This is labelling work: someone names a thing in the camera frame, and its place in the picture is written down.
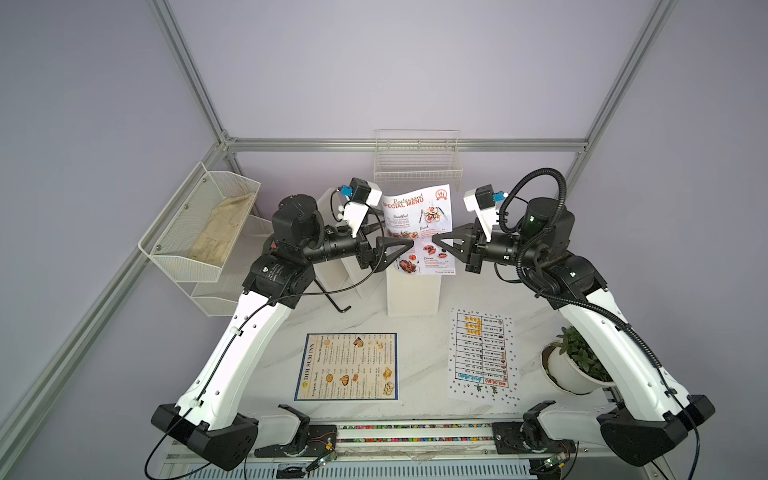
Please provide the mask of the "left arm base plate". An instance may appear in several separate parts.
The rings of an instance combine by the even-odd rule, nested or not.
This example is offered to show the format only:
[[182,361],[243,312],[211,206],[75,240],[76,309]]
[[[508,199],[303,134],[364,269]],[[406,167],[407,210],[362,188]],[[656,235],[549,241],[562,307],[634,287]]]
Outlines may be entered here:
[[287,458],[318,456],[333,449],[338,427],[314,424],[309,415],[280,404],[258,418],[258,436],[251,456],[254,458]]

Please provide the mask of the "narrow white rack box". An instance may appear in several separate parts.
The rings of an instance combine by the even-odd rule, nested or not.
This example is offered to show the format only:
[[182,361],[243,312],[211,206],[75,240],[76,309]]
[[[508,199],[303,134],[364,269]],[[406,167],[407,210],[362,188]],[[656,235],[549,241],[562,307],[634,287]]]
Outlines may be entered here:
[[389,317],[431,316],[438,313],[442,277],[411,275],[394,268],[386,272]]

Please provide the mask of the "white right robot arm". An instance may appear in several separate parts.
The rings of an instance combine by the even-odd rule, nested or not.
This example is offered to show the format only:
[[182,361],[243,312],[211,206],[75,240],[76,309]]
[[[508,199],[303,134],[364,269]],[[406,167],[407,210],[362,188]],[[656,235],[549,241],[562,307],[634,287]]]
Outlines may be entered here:
[[680,445],[716,409],[691,394],[663,366],[634,330],[603,276],[586,258],[569,251],[574,215],[566,207],[567,182],[553,168],[525,175],[509,192],[484,185],[464,195],[476,219],[436,234],[471,273],[486,262],[512,266],[517,282],[559,312],[592,349],[618,393],[594,413],[553,400],[525,412],[519,440],[528,451],[558,441],[601,445],[618,458],[643,467]]

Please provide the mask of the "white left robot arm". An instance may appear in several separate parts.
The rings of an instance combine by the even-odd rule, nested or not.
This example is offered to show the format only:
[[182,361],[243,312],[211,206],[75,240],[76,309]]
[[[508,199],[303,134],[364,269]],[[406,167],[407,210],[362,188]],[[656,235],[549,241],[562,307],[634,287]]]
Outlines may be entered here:
[[273,215],[273,234],[254,261],[227,330],[195,381],[174,403],[159,405],[152,425],[165,438],[181,443],[207,466],[231,471],[245,466],[260,439],[269,445],[305,448],[309,419],[288,405],[280,411],[296,425],[271,427],[243,415],[245,387],[277,329],[316,281],[315,265],[353,257],[369,274],[386,270],[413,246],[410,239],[380,235],[369,242],[370,215],[378,215],[381,192],[373,187],[343,186],[341,219],[324,222],[316,200],[305,194],[284,198]]

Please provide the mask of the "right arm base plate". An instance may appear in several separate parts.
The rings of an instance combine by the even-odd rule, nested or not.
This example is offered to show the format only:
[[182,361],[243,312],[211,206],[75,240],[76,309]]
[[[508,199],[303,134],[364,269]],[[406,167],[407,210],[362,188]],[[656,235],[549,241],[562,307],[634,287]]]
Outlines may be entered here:
[[576,450],[574,441],[550,438],[539,421],[543,410],[554,404],[553,400],[540,402],[526,411],[519,421],[492,422],[492,437],[497,453],[501,455],[574,453]]

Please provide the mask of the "small special menu flyer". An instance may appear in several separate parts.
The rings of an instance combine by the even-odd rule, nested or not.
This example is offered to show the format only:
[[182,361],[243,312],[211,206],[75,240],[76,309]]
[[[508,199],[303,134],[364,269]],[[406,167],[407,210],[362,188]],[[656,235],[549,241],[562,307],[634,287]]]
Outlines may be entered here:
[[386,236],[413,241],[396,261],[398,271],[411,276],[456,273],[454,257],[432,241],[434,235],[453,229],[449,184],[383,196],[381,207]]

